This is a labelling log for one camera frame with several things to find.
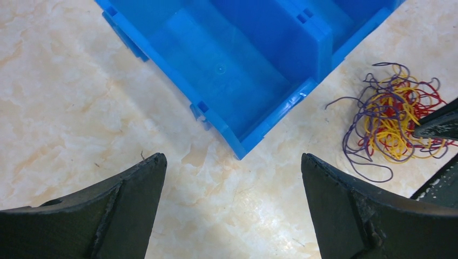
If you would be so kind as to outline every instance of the beige marble table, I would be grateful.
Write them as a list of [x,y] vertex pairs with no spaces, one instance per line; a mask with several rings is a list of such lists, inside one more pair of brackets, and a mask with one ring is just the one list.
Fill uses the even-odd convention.
[[[340,145],[354,103],[325,104],[356,95],[380,61],[440,78],[453,100],[457,13],[455,0],[408,0],[238,161],[94,1],[0,0],[0,209],[38,206],[162,152],[169,166],[146,258],[319,258],[301,154],[353,174]],[[454,153],[392,166],[379,186],[410,196]]]

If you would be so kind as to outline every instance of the blue bin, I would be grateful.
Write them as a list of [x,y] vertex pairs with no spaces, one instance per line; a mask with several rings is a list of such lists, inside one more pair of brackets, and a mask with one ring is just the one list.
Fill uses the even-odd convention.
[[242,159],[403,0],[96,0]]

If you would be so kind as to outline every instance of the pile of string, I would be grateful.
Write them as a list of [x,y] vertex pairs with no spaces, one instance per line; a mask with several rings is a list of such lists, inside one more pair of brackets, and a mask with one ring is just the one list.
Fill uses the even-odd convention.
[[[328,104],[326,108],[342,99],[357,101],[358,113],[342,141],[342,149],[356,173],[371,182],[387,182],[393,178],[388,166],[375,164],[372,156],[381,153],[386,160],[404,163],[411,158],[441,158],[453,141],[443,139],[416,138],[413,132],[419,120],[432,113],[438,106],[447,104],[439,95],[440,81],[418,81],[410,70],[398,63],[377,63],[373,66],[392,66],[394,74],[377,80],[369,73],[363,81],[368,83],[359,97],[342,97]],[[349,141],[356,134],[357,145]],[[373,165],[389,170],[385,180],[373,180],[361,174],[355,165]]]

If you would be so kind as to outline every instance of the blue tray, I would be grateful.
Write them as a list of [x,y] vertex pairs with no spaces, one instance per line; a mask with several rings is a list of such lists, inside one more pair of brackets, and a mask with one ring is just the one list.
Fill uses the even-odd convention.
[[403,0],[96,0],[242,159]]

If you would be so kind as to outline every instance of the marble tabletop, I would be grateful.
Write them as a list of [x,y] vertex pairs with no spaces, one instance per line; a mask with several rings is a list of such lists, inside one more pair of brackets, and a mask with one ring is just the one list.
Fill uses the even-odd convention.
[[[169,165],[146,258],[319,258],[301,155],[354,174],[340,148],[354,103],[326,103],[356,95],[381,61],[440,78],[455,99],[457,13],[455,0],[407,0],[238,161],[93,0],[0,0],[0,209],[39,206],[161,152]],[[378,186],[408,197],[456,151],[391,165]]]

